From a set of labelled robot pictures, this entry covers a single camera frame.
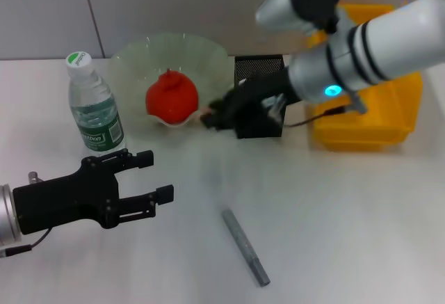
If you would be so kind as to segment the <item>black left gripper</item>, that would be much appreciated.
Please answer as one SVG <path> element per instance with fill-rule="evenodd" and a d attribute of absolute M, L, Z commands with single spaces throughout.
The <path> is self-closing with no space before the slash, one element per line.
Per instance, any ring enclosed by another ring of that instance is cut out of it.
<path fill-rule="evenodd" d="M 115 174 L 154 165 L 151 150 L 132 154 L 127 148 L 82 159 L 75 173 L 13 189 L 22 234 L 32 234 L 78 220 L 92 220 L 104 229 L 156 216 L 156 206 L 173 202 L 173 185 L 119 199 Z"/>

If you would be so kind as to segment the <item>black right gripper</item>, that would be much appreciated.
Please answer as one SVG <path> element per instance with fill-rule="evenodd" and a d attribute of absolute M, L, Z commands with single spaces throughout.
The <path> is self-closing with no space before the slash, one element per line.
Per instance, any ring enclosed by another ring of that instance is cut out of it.
<path fill-rule="evenodd" d="M 222 113 L 203 113 L 201 123 L 207 129 L 234 131 L 235 123 L 243 110 L 278 95 L 284 96 L 286 106 L 300 101 L 291 83 L 288 68 L 247 80 L 229 91 L 226 96 L 212 100 L 208 107 L 211 110 L 222 110 Z"/>

